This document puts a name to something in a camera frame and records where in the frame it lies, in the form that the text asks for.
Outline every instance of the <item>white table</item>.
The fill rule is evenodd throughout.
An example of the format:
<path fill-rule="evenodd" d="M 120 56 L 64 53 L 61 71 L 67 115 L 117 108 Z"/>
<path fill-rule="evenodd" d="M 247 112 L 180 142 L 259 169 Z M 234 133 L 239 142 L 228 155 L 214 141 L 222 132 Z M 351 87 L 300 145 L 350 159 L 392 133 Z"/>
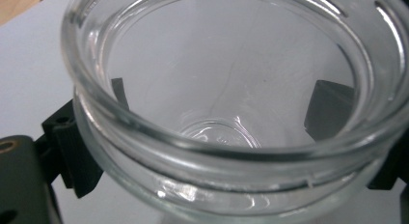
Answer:
<path fill-rule="evenodd" d="M 44 0 L 0 26 L 0 137 L 40 137 L 41 122 L 72 98 L 59 40 L 68 1 Z M 81 200 L 65 189 L 61 178 L 53 186 L 66 224 L 164 223 L 160 211 L 142 204 L 106 175 Z M 398 224 L 402 188 L 403 182 L 393 191 L 364 189 L 341 208 L 305 224 Z"/>

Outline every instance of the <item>glass jar rim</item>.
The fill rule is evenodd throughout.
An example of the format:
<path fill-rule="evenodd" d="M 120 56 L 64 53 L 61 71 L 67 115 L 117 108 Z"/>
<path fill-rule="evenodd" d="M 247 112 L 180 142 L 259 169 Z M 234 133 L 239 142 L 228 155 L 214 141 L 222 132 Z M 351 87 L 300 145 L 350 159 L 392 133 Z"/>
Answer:
<path fill-rule="evenodd" d="M 389 2 L 398 6 L 397 14 L 400 14 L 398 16 L 399 21 L 404 24 L 406 30 L 409 30 L 409 20 L 401 18 L 405 14 L 409 15 L 407 8 L 399 0 L 390 0 Z M 72 22 L 76 18 L 80 18 L 79 15 L 81 13 L 78 12 L 78 8 L 82 6 L 90 5 L 86 1 L 71 0 L 64 16 L 61 37 L 63 58 L 68 72 L 74 81 L 76 90 L 82 96 L 85 96 L 87 100 L 96 104 L 96 107 L 99 109 L 103 108 L 105 113 L 108 112 L 114 115 L 121 126 L 137 128 L 138 131 L 143 132 L 147 136 L 166 142 L 181 150 L 228 158 L 248 158 L 251 160 L 295 160 L 297 158 L 330 157 L 339 156 L 340 154 L 352 154 L 355 151 L 368 148 L 374 143 L 382 142 L 386 138 L 398 134 L 409 125 L 409 98 L 406 98 L 406 100 L 400 101 L 399 108 L 388 119 L 377 122 L 373 126 L 358 128 L 335 138 L 321 140 L 309 145 L 288 146 L 285 148 L 259 148 L 255 151 L 254 149 L 236 148 L 235 146 L 217 145 L 184 138 L 124 108 L 104 91 L 95 78 L 87 71 L 86 64 L 79 56 L 79 46 L 76 42 L 71 41 L 76 40 L 77 37 L 77 31 Z M 409 48 L 407 39 L 402 40 L 402 43 L 404 49 Z M 403 54 L 406 59 L 409 59 L 407 51 Z M 405 70 L 409 71 L 408 64 L 406 64 Z"/>

